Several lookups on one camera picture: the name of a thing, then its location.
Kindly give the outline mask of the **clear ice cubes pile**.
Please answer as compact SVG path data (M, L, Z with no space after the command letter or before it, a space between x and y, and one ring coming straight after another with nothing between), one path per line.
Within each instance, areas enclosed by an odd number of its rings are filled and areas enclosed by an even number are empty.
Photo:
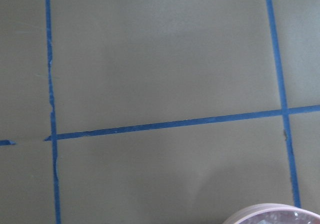
M320 216L300 208L268 208L250 218L249 224L319 224Z

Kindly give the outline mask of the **pink bowl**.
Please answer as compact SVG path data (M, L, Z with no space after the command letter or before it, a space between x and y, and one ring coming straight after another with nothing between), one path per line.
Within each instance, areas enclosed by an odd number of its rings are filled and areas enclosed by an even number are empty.
M227 220L224 221L225 224L249 224L250 218L260 211L268 208L295 208L294 206L284 205L284 204L258 204L246 207L240 211L234 213Z

